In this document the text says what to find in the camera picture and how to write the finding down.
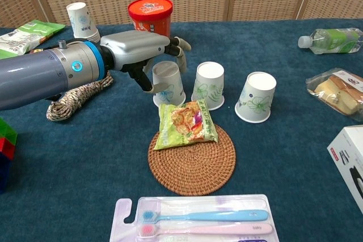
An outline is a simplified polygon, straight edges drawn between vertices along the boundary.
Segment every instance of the bread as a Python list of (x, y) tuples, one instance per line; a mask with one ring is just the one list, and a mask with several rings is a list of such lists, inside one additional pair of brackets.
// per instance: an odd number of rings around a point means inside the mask
[(356, 113), (363, 104), (363, 93), (335, 75), (319, 84), (314, 92), (321, 100), (346, 115)]

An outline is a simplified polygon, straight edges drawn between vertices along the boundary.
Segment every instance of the round placemat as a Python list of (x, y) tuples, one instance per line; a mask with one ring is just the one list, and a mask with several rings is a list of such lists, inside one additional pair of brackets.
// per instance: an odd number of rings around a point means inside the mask
[(231, 138), (219, 126), (218, 143), (154, 150), (159, 133), (151, 140), (148, 161), (154, 177), (167, 189), (183, 196), (203, 196), (222, 187), (231, 177), (236, 152)]

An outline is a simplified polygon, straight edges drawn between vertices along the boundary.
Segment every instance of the green toy block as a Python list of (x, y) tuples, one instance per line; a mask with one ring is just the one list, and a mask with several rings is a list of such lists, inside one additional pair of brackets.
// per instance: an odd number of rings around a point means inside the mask
[(5, 137), (13, 145), (16, 144), (18, 134), (6, 122), (0, 118), (0, 138)]

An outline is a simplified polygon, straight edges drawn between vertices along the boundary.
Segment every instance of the green package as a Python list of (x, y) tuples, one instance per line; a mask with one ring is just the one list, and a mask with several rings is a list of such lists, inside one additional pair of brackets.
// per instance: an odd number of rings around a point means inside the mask
[(216, 127), (204, 99), (181, 106), (161, 104), (159, 117), (159, 137), (155, 150), (195, 142), (215, 141), (218, 143)]
[(64, 26), (33, 20), (0, 36), (0, 59), (24, 55), (63, 29)]

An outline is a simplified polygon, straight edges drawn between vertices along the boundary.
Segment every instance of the cup with green leaf print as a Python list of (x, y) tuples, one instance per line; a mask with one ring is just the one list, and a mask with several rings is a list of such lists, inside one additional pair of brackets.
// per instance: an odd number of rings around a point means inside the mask
[(223, 97), (225, 70), (216, 62), (203, 62), (198, 65), (192, 101), (204, 99), (210, 111), (220, 108)]
[(265, 72), (253, 72), (247, 76), (234, 110), (239, 118), (249, 123), (266, 121), (271, 114), (271, 103), (276, 80)]
[(179, 106), (185, 102), (185, 92), (176, 62), (163, 61), (153, 67), (153, 84), (165, 83), (167, 88), (154, 95), (154, 104), (172, 104)]

